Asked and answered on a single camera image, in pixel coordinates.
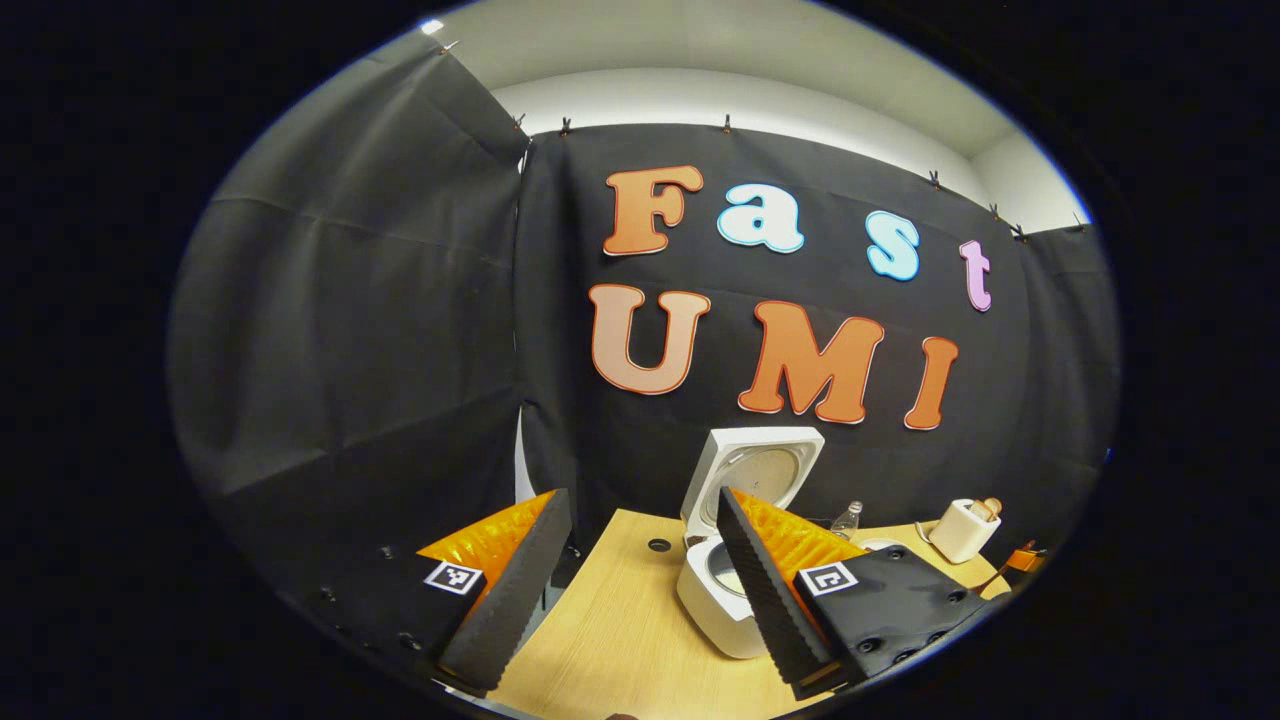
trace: black fabric backdrop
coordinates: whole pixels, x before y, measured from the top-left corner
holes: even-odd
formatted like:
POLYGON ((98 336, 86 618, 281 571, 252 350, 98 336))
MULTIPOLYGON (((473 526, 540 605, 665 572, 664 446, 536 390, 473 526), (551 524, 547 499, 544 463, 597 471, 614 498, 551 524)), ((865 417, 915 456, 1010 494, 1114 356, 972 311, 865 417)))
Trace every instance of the black fabric backdrop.
POLYGON ((529 138, 439 49, 415 31, 296 105, 230 172, 182 264, 168 347, 182 452, 285 596, 513 501, 529 138))
POLYGON ((791 510, 832 518, 850 500, 864 524, 938 518, 956 497, 1005 501, 988 546, 998 559, 1037 539, 1065 537, 1103 461, 1119 392, 1119 318, 1096 229, 1038 233, 1024 245, 1007 225, 946 188, 892 165, 771 133, 695 126, 612 126, 534 137, 516 232, 516 334, 526 386, 524 443, 535 491, 573 488, 576 539, 590 547, 616 507, 677 516, 707 432, 721 427, 813 425, 827 443, 791 510), (680 224, 652 255, 607 256, 621 170, 691 164, 704 178, 685 191, 680 224), (767 183, 800 208, 804 246, 782 255, 723 240, 716 219, 736 184, 767 183), (920 233, 909 282, 877 275, 867 259, 869 213, 901 215, 920 233), (959 246, 977 240, 991 263, 992 307, 969 302, 959 246), (684 384, 641 396, 609 384, 591 363, 596 283, 645 292, 631 359, 662 359, 666 291, 705 295, 684 384), (781 300, 809 314, 818 347, 849 316, 884 327, 858 425, 750 413, 762 325, 755 305, 781 300), (920 343, 954 341, 960 354, 942 424, 906 429, 924 370, 920 343))

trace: plastic bottle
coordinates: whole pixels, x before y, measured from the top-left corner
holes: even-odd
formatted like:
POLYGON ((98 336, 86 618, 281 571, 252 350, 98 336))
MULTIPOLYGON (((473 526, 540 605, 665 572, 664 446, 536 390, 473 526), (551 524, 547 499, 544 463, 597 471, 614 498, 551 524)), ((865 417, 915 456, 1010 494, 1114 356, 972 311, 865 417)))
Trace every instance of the plastic bottle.
POLYGON ((831 524, 831 532, 845 539, 852 539, 854 532, 858 530, 858 518, 863 514, 863 503, 859 501, 852 501, 849 503, 849 510, 845 510, 836 521, 831 524))

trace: screw hole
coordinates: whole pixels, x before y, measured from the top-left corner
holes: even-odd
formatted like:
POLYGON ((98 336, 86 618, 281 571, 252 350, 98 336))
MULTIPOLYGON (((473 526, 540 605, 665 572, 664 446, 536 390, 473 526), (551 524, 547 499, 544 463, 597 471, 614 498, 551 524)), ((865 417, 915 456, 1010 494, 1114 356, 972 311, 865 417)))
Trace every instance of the screw hole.
POLYGON ((407 648, 407 650, 412 650, 413 652, 421 652, 422 651, 422 643, 417 642, 417 638, 415 638, 413 635, 411 635, 408 633, 401 633, 399 634, 399 641, 401 641, 401 644, 404 646, 404 648, 407 648))

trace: pink letter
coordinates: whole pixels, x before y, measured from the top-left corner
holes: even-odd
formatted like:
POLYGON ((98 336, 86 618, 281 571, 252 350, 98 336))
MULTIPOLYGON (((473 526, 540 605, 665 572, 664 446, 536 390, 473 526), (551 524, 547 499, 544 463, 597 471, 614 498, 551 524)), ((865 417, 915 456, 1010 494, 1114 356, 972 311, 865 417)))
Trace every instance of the pink letter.
POLYGON ((964 258, 965 270, 969 277, 969 302, 979 313, 991 309, 991 295, 983 287, 983 273, 991 272, 991 263, 982 256, 982 246, 977 240, 960 246, 960 256, 964 258))

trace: ceiling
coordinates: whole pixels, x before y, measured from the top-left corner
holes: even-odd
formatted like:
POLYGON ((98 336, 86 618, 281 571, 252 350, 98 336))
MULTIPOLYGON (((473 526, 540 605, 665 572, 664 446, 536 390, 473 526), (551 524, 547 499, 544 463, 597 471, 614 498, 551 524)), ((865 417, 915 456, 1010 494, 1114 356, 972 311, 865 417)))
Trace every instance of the ceiling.
POLYGON ((983 96, 879 31, 806 0, 481 0, 433 36, 489 90, 620 68, 753 76, 856 102, 965 158, 1018 132, 983 96))

